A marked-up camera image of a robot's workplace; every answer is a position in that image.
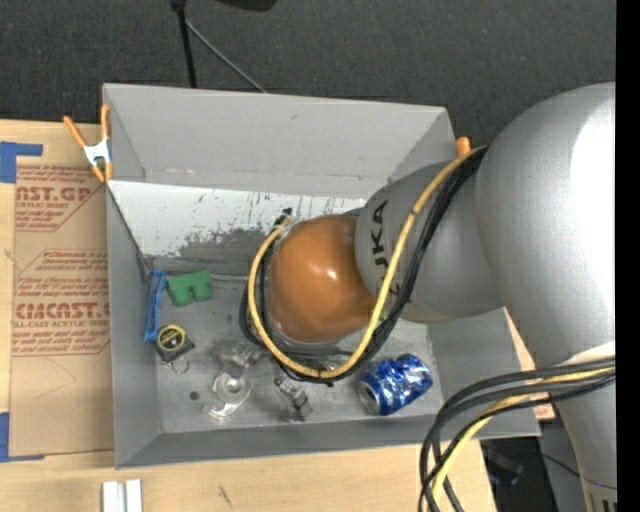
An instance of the small metal part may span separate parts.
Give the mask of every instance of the small metal part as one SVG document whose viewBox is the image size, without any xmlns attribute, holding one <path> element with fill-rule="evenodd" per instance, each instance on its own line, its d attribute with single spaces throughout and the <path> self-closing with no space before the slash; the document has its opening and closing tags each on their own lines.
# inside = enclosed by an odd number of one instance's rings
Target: small metal part
<svg viewBox="0 0 640 512">
<path fill-rule="evenodd" d="M 235 377 L 226 372 L 219 374 L 213 383 L 213 393 L 222 402 L 222 406 L 213 405 L 207 413 L 213 418 L 233 414 L 251 395 L 251 385 L 244 375 Z"/>
<path fill-rule="evenodd" d="M 245 370 L 262 357 L 264 351 L 249 347 L 242 340 L 222 340 L 212 350 L 222 363 L 222 372 L 213 383 L 213 393 L 220 401 L 206 408 L 212 418 L 223 418 L 233 414 L 251 395 L 251 384 Z"/>
<path fill-rule="evenodd" d="M 422 396 L 433 385 L 427 365 L 413 354 L 371 364 L 358 383 L 367 412 L 388 416 Z"/>
<path fill-rule="evenodd" d="M 183 373 L 187 373 L 187 370 L 189 370 L 189 361 L 185 360 L 184 357 L 180 357 L 170 363 L 162 361 L 160 364 L 163 368 L 168 368 L 176 375 L 182 375 Z"/>
<path fill-rule="evenodd" d="M 225 372 L 236 375 L 256 364 L 265 351 L 250 347 L 242 340 L 222 340 L 213 348 L 213 354 L 218 357 Z"/>
<path fill-rule="evenodd" d="M 278 396 L 284 403 L 285 409 L 280 413 L 280 419 L 287 422 L 304 422 L 313 412 L 307 393 L 300 386 L 285 375 L 282 369 L 275 365 L 275 379 Z"/>
</svg>

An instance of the green plastic piece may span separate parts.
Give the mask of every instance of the green plastic piece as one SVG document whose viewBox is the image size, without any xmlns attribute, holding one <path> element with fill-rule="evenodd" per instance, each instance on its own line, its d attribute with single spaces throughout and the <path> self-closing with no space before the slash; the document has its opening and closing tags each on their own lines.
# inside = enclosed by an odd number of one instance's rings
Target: green plastic piece
<svg viewBox="0 0 640 512">
<path fill-rule="evenodd" d="M 200 270 L 183 276 L 168 277 L 167 290 L 174 306 L 186 306 L 194 300 L 200 302 L 211 298 L 211 276 L 208 270 Z"/>
</svg>

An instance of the metal clamp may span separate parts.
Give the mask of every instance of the metal clamp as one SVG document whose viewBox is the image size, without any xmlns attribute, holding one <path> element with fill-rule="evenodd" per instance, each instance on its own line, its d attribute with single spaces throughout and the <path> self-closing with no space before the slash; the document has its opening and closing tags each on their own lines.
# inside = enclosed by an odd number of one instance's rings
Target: metal clamp
<svg viewBox="0 0 640 512">
<path fill-rule="evenodd" d="M 301 387 L 285 375 L 278 365 L 275 365 L 276 374 L 273 383 L 276 386 L 278 396 L 284 403 L 285 409 L 280 413 L 280 420 L 287 422 L 304 422 L 307 416 L 313 412 L 309 397 Z"/>
</svg>

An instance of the wooden surface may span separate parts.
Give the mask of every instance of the wooden surface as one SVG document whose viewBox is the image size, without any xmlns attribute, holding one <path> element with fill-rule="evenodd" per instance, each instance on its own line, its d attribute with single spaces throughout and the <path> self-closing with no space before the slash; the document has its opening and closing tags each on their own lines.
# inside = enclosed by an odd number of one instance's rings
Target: wooden surface
<svg viewBox="0 0 640 512">
<path fill-rule="evenodd" d="M 89 144 L 99 127 L 80 126 Z M 0 141 L 42 143 L 43 158 L 64 163 L 79 149 L 62 123 L 0 121 Z M 11 259 L 15 187 L 0 189 L 0 411 L 7 407 Z M 0 511 L 98 511 L 101 484 L 140 478 L 144 509 L 163 511 L 413 511 L 418 446 L 146 467 L 115 471 L 113 452 L 49 456 L 0 464 Z M 468 510 L 495 511 L 478 442 L 469 443 L 450 478 Z"/>
</svg>

